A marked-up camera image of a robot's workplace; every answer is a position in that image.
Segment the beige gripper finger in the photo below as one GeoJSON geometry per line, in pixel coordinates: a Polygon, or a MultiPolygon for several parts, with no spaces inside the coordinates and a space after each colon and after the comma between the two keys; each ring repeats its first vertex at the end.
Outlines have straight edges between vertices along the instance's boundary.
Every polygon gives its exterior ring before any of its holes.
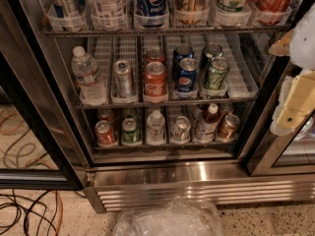
{"type": "Polygon", "coordinates": [[[292,34],[293,30],[291,29],[269,48],[269,53],[279,57],[289,56],[289,45],[292,34]]]}
{"type": "Polygon", "coordinates": [[[276,136],[286,136],[295,131],[314,109],[315,71],[302,70],[296,77],[286,76],[270,131],[276,136]]]}

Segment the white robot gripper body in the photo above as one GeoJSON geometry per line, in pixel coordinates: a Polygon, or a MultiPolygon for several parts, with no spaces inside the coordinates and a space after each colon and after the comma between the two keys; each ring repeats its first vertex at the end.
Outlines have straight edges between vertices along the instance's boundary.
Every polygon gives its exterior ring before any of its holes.
{"type": "Polygon", "coordinates": [[[289,44],[291,63],[315,70],[315,4],[296,24],[289,44]]]}

